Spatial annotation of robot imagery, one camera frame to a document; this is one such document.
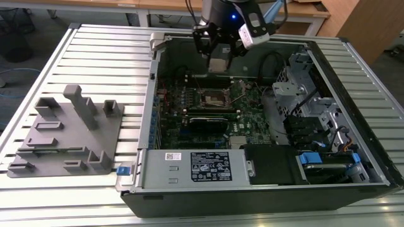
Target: cable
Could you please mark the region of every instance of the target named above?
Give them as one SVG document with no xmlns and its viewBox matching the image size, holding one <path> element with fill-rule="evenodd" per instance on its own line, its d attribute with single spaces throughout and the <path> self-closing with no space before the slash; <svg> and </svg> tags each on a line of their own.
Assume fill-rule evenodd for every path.
<svg viewBox="0 0 404 227">
<path fill-rule="evenodd" d="M 37 70 L 37 69 L 31 69 L 31 68 L 17 68 L 17 69 L 10 69 L 10 70 L 6 70 L 3 72 L 0 72 L 0 74 L 6 73 L 6 72 L 11 72 L 11 71 L 15 71 L 15 70 L 31 70 L 31 71 L 37 71 L 37 72 L 42 72 L 41 70 Z"/>
<path fill-rule="evenodd" d="M 285 11 L 286 11 L 286 17 L 283 21 L 277 25 L 277 29 L 279 29 L 285 25 L 286 21 L 289 20 L 289 4 L 286 0 L 285 0 Z"/>
<path fill-rule="evenodd" d="M 155 16 L 161 19 L 161 15 L 155 14 Z M 171 18 L 173 15 L 170 15 L 169 17 L 165 17 L 165 15 L 162 15 L 163 18 Z"/>
<path fill-rule="evenodd" d="M 198 22 L 197 22 L 197 17 L 195 17 L 195 14 L 194 14 L 194 9 L 193 9 L 193 4 L 191 4 L 191 0 L 186 0 L 186 5 L 187 5 L 187 9 L 189 9 L 189 12 L 193 16 L 193 19 L 195 21 L 195 24 L 198 25 Z"/>
<path fill-rule="evenodd" d="M 310 101 L 310 99 L 315 96 L 318 93 L 318 88 L 309 94 L 309 96 L 303 99 L 303 101 L 297 105 L 297 107 L 293 109 L 291 114 Z"/>
<path fill-rule="evenodd" d="M 177 23 L 175 23 L 175 24 L 173 24 L 170 27 L 174 27 L 175 25 L 178 25 L 178 24 L 179 24 L 179 22 L 182 21 L 182 19 L 183 19 L 183 16 L 181 16 L 181 17 L 179 17 L 179 20 L 177 21 Z"/>
<path fill-rule="evenodd" d="M 17 69 L 10 69 L 10 70 L 6 70 L 3 72 L 0 72 L 0 74 L 6 73 L 6 72 L 11 72 L 11 71 L 15 71 L 15 70 L 31 70 L 31 71 L 37 71 L 37 72 L 42 72 L 41 70 L 37 70 L 37 69 L 31 69 L 31 68 L 17 68 Z M 5 97 L 5 98 L 25 98 L 26 96 L 7 96 L 7 95 L 2 95 L 0 94 L 0 97 Z"/>
<path fill-rule="evenodd" d="M 267 90 L 269 88 L 270 88 L 270 87 L 266 87 L 266 89 L 265 89 L 263 92 L 262 92 L 262 99 L 265 98 L 266 90 Z"/>
<path fill-rule="evenodd" d="M 343 148 L 342 148 L 342 150 L 345 151 L 345 152 L 347 152 L 349 151 L 349 147 L 353 145 L 353 138 L 349 136 L 349 133 L 346 133 L 346 137 L 349 138 L 349 141 L 347 141 L 347 144 L 343 146 Z"/>
<path fill-rule="evenodd" d="M 262 93 L 262 95 L 263 95 L 263 94 L 265 94 L 265 92 L 262 91 L 262 89 L 261 89 L 261 86 L 259 86 L 258 82 L 254 82 L 254 84 L 258 86 L 258 89 L 259 89 L 259 91 L 261 91 L 261 93 Z"/>
<path fill-rule="evenodd" d="M 6 95 L 0 94 L 0 97 L 5 97 L 5 98 L 25 98 L 26 96 L 6 96 Z"/>
<path fill-rule="evenodd" d="M 270 127 L 274 131 L 277 131 L 279 134 L 289 135 L 289 133 L 285 133 L 285 132 L 279 131 L 275 127 L 273 127 L 273 125 L 270 124 L 269 121 L 266 121 L 266 122 L 267 122 L 269 127 Z"/>
<path fill-rule="evenodd" d="M 281 52 L 278 51 L 270 51 L 269 53 L 266 53 L 263 56 L 262 56 L 262 59 L 261 59 L 261 64 L 259 64 L 259 74 L 258 74 L 258 82 L 261 83 L 261 81 L 263 80 L 263 68 L 265 68 L 265 63 L 267 61 L 267 58 L 270 56 L 275 56 L 275 59 L 278 61 L 278 64 L 279 64 L 279 60 L 282 60 L 283 62 L 283 65 L 285 65 L 285 69 L 287 70 L 287 62 L 286 62 L 286 59 L 285 59 L 285 56 L 281 54 Z"/>
<path fill-rule="evenodd" d="M 335 141 L 335 138 L 337 138 L 337 134 L 339 133 L 339 131 L 343 129 L 343 128 L 347 128 L 346 126 L 341 125 L 341 127 L 337 128 L 335 132 L 334 132 L 334 135 L 333 135 L 333 138 L 330 140 L 330 144 L 329 144 L 329 147 L 327 147 L 327 152 L 331 151 L 331 149 L 334 148 L 334 141 Z"/>
</svg>

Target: white label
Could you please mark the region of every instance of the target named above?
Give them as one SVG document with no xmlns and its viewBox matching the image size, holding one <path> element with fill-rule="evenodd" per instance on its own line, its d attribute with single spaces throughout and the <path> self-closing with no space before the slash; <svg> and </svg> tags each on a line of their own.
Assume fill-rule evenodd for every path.
<svg viewBox="0 0 404 227">
<path fill-rule="evenodd" d="M 182 160 L 182 153 L 166 153 L 166 160 Z"/>
<path fill-rule="evenodd" d="M 325 17 L 325 18 L 327 18 L 329 16 L 327 15 L 322 15 L 322 14 L 315 14 L 314 17 Z"/>
<path fill-rule="evenodd" d="M 123 7 L 137 7 L 135 4 L 119 4 L 119 6 L 123 6 Z"/>
</svg>

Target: blue latch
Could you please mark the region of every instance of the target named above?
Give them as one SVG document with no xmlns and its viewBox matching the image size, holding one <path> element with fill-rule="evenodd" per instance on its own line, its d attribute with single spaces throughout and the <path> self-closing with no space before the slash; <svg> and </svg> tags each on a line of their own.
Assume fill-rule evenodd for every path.
<svg viewBox="0 0 404 227">
<path fill-rule="evenodd" d="M 130 176 L 131 175 L 131 167 L 121 166 L 117 169 L 117 175 L 118 176 Z"/>
<path fill-rule="evenodd" d="M 321 154 L 318 152 L 305 152 L 299 155 L 302 164 L 319 164 L 323 163 Z"/>
<path fill-rule="evenodd" d="M 353 158 L 354 158 L 355 163 L 361 162 L 361 157 L 359 157 L 358 153 L 353 153 Z"/>
</svg>

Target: barcode sticker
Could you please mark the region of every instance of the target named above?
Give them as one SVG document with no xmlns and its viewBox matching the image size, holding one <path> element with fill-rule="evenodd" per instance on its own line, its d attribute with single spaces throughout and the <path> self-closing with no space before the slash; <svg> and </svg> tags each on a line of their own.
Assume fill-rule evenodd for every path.
<svg viewBox="0 0 404 227">
<path fill-rule="evenodd" d="M 123 7 L 137 7 L 135 4 L 119 4 L 119 6 L 123 6 Z"/>
<path fill-rule="evenodd" d="M 166 160 L 182 160 L 182 153 L 166 153 Z"/>
</svg>

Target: motherboard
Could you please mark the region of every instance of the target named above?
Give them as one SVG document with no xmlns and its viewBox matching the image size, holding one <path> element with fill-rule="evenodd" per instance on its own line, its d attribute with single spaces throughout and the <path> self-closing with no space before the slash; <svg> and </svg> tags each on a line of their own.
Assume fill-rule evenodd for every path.
<svg viewBox="0 0 404 227">
<path fill-rule="evenodd" d="M 247 79 L 199 78 L 191 71 L 159 81 L 161 149 L 239 149 L 271 144 L 262 96 Z"/>
</svg>

